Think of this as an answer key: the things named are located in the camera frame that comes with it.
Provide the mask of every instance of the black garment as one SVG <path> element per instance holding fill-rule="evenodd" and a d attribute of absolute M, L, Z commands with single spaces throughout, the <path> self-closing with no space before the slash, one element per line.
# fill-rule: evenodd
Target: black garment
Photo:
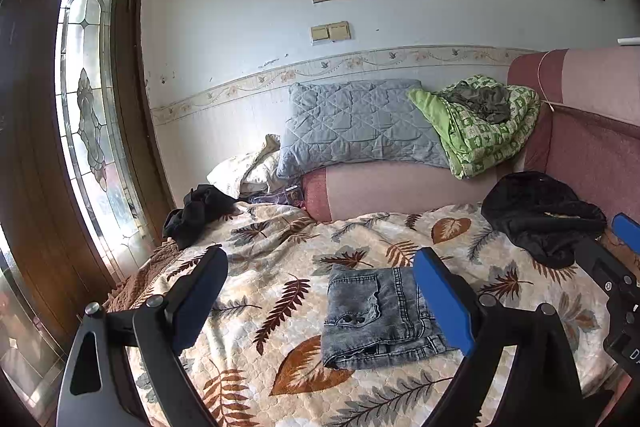
<path fill-rule="evenodd" d="M 441 95 L 447 102 L 464 105 L 489 123 L 502 123 L 511 118 L 509 89 L 502 86 L 471 87 L 464 80 L 449 93 Z"/>
<path fill-rule="evenodd" d="M 179 250 L 190 247 L 207 223 L 230 214 L 237 200 L 213 185 L 198 185 L 182 201 L 184 208 L 172 210 L 162 227 L 162 237 L 172 237 Z"/>
<path fill-rule="evenodd" d="M 607 218 L 580 201 L 568 185 L 542 172 L 514 172 L 502 178 L 482 202 L 481 214 L 540 264 L 565 268 L 574 263 L 574 245 L 598 237 Z"/>

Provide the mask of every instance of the gray quilted pillow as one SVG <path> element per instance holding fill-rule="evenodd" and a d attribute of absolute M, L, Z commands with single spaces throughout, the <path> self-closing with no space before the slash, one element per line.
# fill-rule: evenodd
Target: gray quilted pillow
<path fill-rule="evenodd" d="M 418 80 L 294 84 L 277 174 L 325 165 L 403 160 L 449 168 L 438 134 L 406 97 Z"/>

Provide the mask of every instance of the light switch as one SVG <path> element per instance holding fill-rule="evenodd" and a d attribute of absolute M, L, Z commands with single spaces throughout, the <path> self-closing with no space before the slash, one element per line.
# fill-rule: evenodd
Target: light switch
<path fill-rule="evenodd" d="M 311 40 L 313 42 L 316 41 L 324 41 L 329 38 L 329 30 L 326 26 L 314 26 L 311 28 Z"/>
<path fill-rule="evenodd" d="M 345 41 L 351 39 L 349 33 L 349 23 L 347 21 L 329 24 L 329 38 L 332 41 Z"/>

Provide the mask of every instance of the beige switch plate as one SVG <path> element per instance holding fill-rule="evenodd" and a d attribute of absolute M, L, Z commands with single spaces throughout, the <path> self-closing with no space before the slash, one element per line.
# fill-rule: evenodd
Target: beige switch plate
<path fill-rule="evenodd" d="M 351 39 L 351 32 L 349 31 L 349 23 L 347 21 L 313 26 L 311 28 L 311 41 L 313 44 L 328 42 L 329 40 L 333 42 L 345 41 L 347 39 Z"/>

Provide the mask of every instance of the bed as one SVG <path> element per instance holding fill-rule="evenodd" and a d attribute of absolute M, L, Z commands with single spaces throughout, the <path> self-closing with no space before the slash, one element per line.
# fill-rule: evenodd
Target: bed
<path fill-rule="evenodd" d="M 452 272 L 506 306 L 553 304 L 583 391 L 596 389 L 614 365 L 602 349 L 609 326 L 604 292 L 575 265 L 556 271 L 535 263 L 492 231 L 479 204 L 323 224 L 292 206 L 237 203 L 234 215 L 210 223 L 195 245 L 140 286 L 133 307 L 165 293 L 215 244 L 228 255 L 229 276 L 196 344 L 180 359 L 221 426 L 421 425 L 454 376 L 459 351 L 359 371 L 326 369 L 319 358 L 332 266 L 410 266 L 419 247 L 433 247 Z M 479 425 L 491 421 L 513 355 L 505 350 Z M 131 348 L 129 358 L 150 422 L 167 425 L 138 350 Z"/>

